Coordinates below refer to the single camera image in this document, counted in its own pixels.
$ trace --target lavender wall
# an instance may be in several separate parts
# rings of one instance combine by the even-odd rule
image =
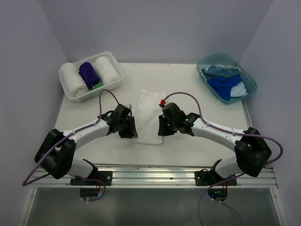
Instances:
[[[56,121],[57,70],[67,59],[36,0],[1,1],[0,33],[0,225],[15,226],[28,191],[22,180]]]
[[[289,225],[300,225],[301,2],[274,0],[241,59],[258,89],[248,106],[255,127],[285,149],[273,167]]]
[[[111,51],[121,62],[239,60],[272,0],[39,0],[69,60]]]

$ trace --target white towel roll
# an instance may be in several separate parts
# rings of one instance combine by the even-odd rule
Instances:
[[[88,92],[88,87],[79,75],[74,63],[63,64],[59,73],[61,74],[67,91],[71,96],[77,97]]]
[[[117,71],[105,56],[97,58],[93,66],[104,85],[119,79]]]

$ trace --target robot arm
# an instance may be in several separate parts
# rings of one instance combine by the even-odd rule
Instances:
[[[121,138],[138,137],[135,129],[135,119],[131,109],[118,104],[111,114],[101,115],[101,120],[95,119],[80,128],[60,132],[51,130],[46,136],[34,160],[37,163],[45,153],[58,141],[64,142],[52,151],[41,163],[41,167],[55,179],[65,175],[81,178],[99,179],[97,167],[87,160],[73,158],[74,152],[90,141],[118,132]]]
[[[217,161],[209,171],[201,171],[199,176],[206,184],[215,184],[238,173],[245,173],[257,177],[271,156],[271,150],[258,137],[238,136],[239,134],[260,134],[256,129],[247,131],[227,128],[207,121],[203,122],[195,113],[186,115],[175,103],[169,103],[162,109],[159,116],[159,136],[170,136],[180,131],[182,134],[203,137],[226,146],[234,151],[236,156]],[[210,125],[232,131],[232,134],[216,130]]]

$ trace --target black joint housing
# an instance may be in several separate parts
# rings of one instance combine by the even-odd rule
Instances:
[[[246,134],[260,135],[258,130],[249,127]],[[260,137],[243,136],[241,140],[236,141],[234,147],[238,167],[246,174],[257,177],[272,155],[268,144]]]
[[[57,129],[51,130],[45,140],[43,141],[41,147],[39,148],[34,161],[38,161],[48,152],[48,150],[56,144],[58,141],[63,139],[65,136],[62,132]],[[50,155],[41,163],[41,167],[46,170],[55,179],[60,179],[70,170],[73,156],[75,152],[75,142],[74,140],[66,139],[60,146],[60,150],[53,150]]]
[[[186,115],[175,103],[169,103],[162,109],[163,115],[159,116],[159,136],[173,135],[177,131],[182,134],[194,136],[191,130],[198,114]]]
[[[110,126],[107,135],[118,132],[121,138],[138,137],[135,119],[133,116],[128,116],[130,113],[131,109],[122,104],[118,104],[110,116],[103,114],[101,119]]]

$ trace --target blue plastic tray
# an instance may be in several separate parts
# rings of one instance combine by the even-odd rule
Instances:
[[[230,101],[222,99],[215,90],[207,83],[207,80],[201,75],[201,69],[208,65],[224,65],[224,66],[233,66],[240,68],[240,76],[243,80],[245,85],[247,95],[243,97],[231,97]],[[225,53],[215,53],[210,56],[205,57],[204,59],[200,60],[197,64],[197,71],[199,73],[200,78],[203,82],[207,85],[207,87],[213,92],[213,94],[223,103],[232,104],[237,101],[241,101],[249,96],[251,96],[257,89],[256,82],[252,77],[235,61],[232,57]]]

